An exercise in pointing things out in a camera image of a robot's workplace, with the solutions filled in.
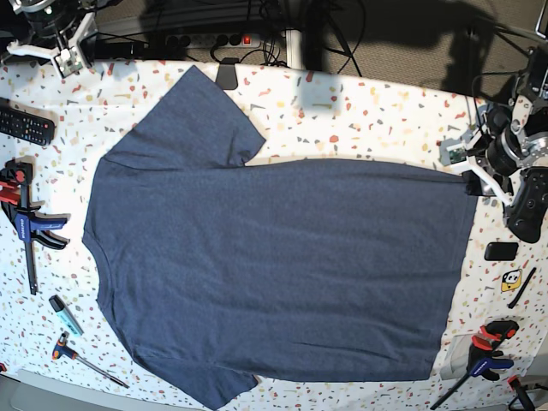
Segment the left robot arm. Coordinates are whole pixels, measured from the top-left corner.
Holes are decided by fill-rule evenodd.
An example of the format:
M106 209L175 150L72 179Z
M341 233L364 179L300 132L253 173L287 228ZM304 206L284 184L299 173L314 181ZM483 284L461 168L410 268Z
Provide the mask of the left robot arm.
M540 10L535 28L526 30L482 18L500 39L527 58L525 68L484 72L471 81L473 107L468 130L457 139L438 142L440 163L463 177L467 194L496 197L503 205L517 202L510 177L547 165L547 5ZM478 104L480 79L509 76L508 102Z

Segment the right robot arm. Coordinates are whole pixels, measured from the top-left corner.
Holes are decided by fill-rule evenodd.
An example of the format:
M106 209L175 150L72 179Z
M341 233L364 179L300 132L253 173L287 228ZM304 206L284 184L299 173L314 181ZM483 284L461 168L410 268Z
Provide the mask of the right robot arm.
M92 66L84 44L98 30L95 1L12 1L12 9L30 25L30 38L7 44L12 57L34 57L51 63L64 80Z

